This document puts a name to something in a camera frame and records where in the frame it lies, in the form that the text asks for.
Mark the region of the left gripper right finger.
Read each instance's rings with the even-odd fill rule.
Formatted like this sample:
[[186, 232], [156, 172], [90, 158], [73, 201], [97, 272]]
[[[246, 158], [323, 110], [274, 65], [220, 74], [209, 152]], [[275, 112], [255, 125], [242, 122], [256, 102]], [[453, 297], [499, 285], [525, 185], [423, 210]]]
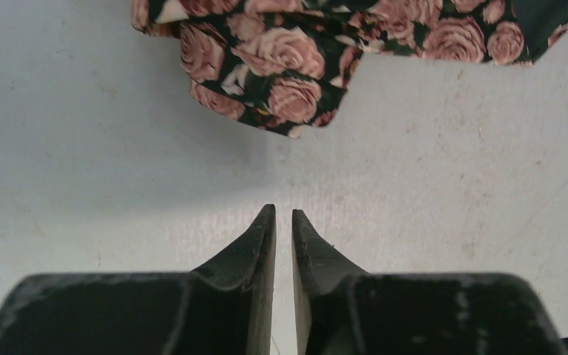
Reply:
[[292, 213], [300, 354], [566, 354], [530, 284], [503, 273], [372, 274]]

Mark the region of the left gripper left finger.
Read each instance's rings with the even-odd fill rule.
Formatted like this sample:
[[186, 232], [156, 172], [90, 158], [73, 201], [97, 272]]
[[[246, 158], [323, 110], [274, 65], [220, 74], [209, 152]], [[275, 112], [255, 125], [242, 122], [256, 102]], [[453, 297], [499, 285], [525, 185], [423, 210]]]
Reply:
[[0, 306], [0, 354], [268, 354], [276, 210], [191, 271], [34, 274]]

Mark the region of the rose patterned necktie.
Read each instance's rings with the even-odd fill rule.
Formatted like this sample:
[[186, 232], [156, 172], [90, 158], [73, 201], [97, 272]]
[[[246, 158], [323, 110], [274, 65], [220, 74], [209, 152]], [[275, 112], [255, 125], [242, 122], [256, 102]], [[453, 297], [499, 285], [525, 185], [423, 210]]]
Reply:
[[296, 138], [335, 117], [366, 53], [534, 64], [568, 32], [568, 1], [134, 1], [132, 26], [176, 38], [190, 95]]

